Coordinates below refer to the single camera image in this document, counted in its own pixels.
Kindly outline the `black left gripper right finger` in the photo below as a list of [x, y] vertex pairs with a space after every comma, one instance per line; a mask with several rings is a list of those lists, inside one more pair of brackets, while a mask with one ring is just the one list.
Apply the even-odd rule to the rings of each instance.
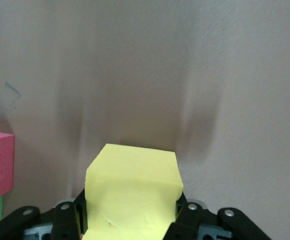
[[176, 201], [176, 220], [170, 224], [165, 240], [268, 240], [241, 210], [225, 207], [216, 214], [200, 203], [188, 201], [184, 194]]

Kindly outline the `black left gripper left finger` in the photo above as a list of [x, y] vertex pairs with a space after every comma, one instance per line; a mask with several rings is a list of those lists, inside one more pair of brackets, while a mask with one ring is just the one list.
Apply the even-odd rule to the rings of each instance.
[[46, 212], [23, 206], [0, 220], [0, 240], [80, 240], [86, 231], [85, 190]]

